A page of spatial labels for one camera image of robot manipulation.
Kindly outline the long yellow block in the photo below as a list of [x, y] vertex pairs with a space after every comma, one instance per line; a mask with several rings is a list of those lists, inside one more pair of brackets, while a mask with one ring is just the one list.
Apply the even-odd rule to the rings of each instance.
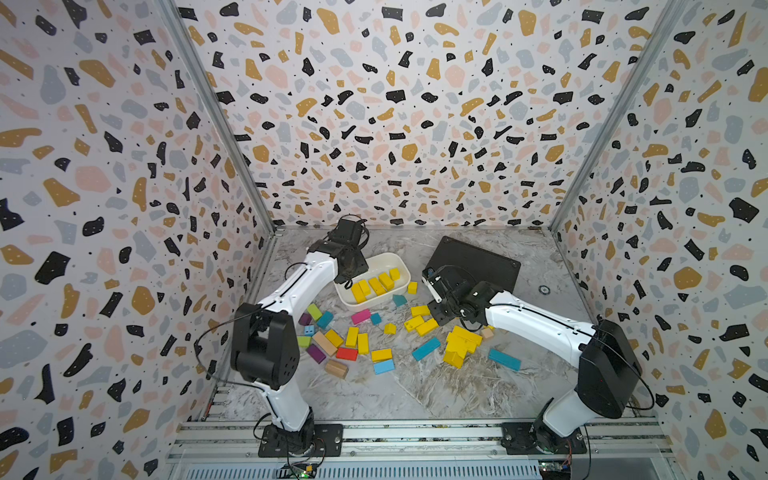
[[360, 285], [358, 283], [353, 284], [350, 289], [354, 300], [357, 304], [364, 303], [366, 301], [366, 295], [363, 293]]

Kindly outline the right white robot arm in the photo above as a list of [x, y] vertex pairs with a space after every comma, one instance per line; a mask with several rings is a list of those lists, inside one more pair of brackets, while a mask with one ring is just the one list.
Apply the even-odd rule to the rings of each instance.
[[428, 267], [422, 280], [439, 314], [511, 332], [577, 369], [576, 385], [548, 401], [532, 423], [527, 434], [531, 447], [555, 453], [583, 425], [623, 415], [642, 371], [618, 324], [603, 320], [595, 325], [541, 309], [453, 265]]

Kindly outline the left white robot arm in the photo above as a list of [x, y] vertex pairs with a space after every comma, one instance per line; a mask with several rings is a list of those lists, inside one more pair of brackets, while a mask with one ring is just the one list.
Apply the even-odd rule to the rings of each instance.
[[265, 432], [292, 450], [304, 452], [315, 438], [314, 414], [294, 380], [300, 361], [297, 323], [326, 285], [350, 287], [368, 271], [363, 248], [369, 237], [364, 219], [343, 216], [272, 294], [236, 311], [230, 368], [265, 398], [271, 414]]

